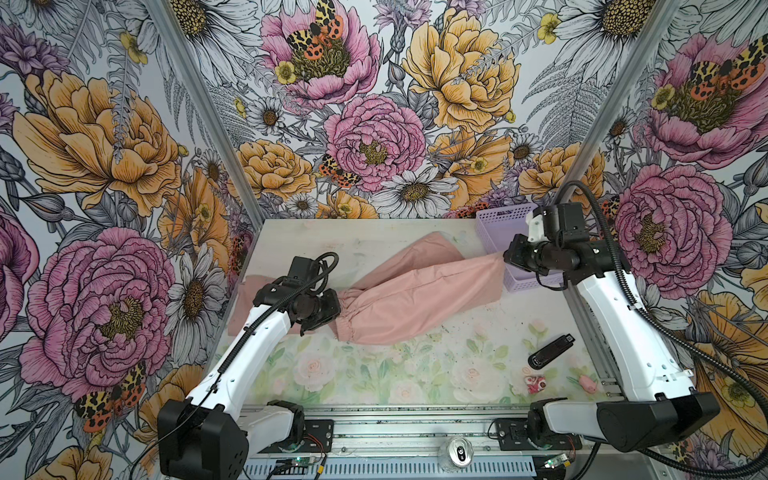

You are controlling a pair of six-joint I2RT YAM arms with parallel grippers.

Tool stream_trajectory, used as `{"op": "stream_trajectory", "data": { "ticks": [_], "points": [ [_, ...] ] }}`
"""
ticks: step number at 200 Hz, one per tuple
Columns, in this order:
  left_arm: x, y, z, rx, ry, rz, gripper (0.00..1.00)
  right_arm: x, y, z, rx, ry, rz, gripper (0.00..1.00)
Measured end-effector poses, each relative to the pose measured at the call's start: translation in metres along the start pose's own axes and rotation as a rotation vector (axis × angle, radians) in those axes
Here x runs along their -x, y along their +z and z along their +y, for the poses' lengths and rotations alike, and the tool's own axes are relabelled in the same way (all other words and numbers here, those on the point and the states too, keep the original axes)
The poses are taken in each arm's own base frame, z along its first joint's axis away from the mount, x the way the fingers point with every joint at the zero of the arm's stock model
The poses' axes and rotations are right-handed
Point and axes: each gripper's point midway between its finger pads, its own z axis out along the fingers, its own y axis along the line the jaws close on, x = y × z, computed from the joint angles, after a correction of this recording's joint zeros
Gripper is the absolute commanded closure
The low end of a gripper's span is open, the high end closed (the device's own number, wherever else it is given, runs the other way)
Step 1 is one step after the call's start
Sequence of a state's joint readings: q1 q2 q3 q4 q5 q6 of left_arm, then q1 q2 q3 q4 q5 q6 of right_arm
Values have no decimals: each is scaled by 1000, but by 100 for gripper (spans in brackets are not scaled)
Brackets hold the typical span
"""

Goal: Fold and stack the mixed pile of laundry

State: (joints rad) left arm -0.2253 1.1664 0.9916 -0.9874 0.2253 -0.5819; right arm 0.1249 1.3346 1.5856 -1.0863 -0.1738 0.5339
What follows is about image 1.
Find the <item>pink t-shirt with print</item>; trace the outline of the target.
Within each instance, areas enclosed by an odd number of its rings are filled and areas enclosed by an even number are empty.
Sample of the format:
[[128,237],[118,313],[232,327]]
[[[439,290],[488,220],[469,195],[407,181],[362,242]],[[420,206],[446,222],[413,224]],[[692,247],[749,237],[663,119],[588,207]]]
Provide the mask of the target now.
[[273,281],[274,278],[271,277],[248,275],[239,283],[236,291],[235,304],[227,324],[227,333],[229,336],[234,337],[243,329],[250,310],[253,308],[253,300],[258,291]]

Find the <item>lilac plastic laundry basket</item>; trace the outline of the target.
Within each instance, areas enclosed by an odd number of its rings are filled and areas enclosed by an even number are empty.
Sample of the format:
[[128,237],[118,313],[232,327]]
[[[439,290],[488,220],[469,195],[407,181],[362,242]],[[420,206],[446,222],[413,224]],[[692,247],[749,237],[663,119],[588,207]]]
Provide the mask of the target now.
[[504,255],[512,246],[515,236],[520,234],[525,240],[523,244],[525,264],[528,257],[531,258],[530,264],[534,267],[537,266],[536,260],[543,260],[545,255],[550,257],[549,266],[547,266],[548,274],[540,273],[538,279],[535,272],[505,263],[503,284],[509,293],[544,287],[557,289],[564,285],[562,271],[554,268],[555,244],[549,240],[531,244],[527,239],[528,226],[525,218],[536,208],[535,203],[524,203],[481,210],[476,214],[476,232],[488,254]]

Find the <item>pink shorts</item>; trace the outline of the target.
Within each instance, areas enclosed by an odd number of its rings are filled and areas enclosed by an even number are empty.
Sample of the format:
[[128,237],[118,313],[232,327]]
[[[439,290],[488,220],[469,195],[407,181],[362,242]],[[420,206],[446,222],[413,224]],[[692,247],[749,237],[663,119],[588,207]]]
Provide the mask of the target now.
[[505,263],[499,253],[465,258],[442,233],[399,251],[339,294],[336,338],[393,345],[422,335],[450,317],[498,301]]

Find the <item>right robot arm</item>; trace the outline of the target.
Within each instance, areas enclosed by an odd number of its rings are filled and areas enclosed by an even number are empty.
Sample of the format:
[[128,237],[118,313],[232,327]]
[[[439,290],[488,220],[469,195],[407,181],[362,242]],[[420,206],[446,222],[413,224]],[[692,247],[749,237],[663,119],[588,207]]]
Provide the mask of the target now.
[[696,390],[692,372],[672,356],[661,332],[641,315],[630,266],[610,236],[594,240],[581,206],[536,207],[527,231],[514,236],[506,263],[535,275],[561,273],[591,310],[618,369],[620,401],[548,399],[529,411],[527,435],[538,445],[574,434],[621,452],[677,442],[720,412],[710,393]]

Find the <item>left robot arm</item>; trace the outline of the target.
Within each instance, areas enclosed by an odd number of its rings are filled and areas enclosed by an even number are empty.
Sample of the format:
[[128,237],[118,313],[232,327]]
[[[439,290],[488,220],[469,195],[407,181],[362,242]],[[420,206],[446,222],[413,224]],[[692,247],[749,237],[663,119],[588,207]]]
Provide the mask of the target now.
[[245,323],[213,371],[185,399],[157,416],[159,467],[176,479],[237,479],[248,458],[275,445],[294,447],[306,434],[303,408],[272,401],[247,427],[238,423],[251,386],[292,327],[300,334],[341,313],[328,278],[339,256],[293,258],[289,272],[254,296]]

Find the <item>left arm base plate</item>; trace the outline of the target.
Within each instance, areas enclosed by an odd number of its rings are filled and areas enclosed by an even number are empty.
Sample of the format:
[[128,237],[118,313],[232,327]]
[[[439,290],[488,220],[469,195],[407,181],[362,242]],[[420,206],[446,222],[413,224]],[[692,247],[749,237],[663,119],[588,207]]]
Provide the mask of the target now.
[[284,440],[261,450],[262,454],[330,453],[334,438],[333,420],[310,419],[304,423],[302,438],[297,443]]

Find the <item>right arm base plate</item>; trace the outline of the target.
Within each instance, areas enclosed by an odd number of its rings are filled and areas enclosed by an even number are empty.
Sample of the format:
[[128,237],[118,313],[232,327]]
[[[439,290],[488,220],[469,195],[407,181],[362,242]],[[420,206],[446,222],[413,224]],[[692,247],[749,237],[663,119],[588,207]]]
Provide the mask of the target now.
[[528,437],[527,421],[523,418],[497,418],[486,431],[501,451],[563,450],[578,451],[583,448],[578,436],[553,434],[535,443]]

